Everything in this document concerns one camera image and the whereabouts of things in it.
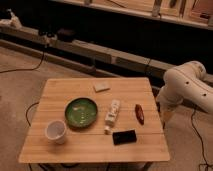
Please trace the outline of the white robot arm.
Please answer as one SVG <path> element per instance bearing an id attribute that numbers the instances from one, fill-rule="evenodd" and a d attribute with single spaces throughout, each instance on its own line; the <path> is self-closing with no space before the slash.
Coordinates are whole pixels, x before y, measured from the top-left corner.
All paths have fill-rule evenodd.
<path id="1" fill-rule="evenodd" d="M 206 69 L 199 61 L 186 62 L 164 73 L 164 85 L 156 97 L 164 120 L 184 99 L 213 114 L 213 87 L 203 81 L 205 75 Z"/>

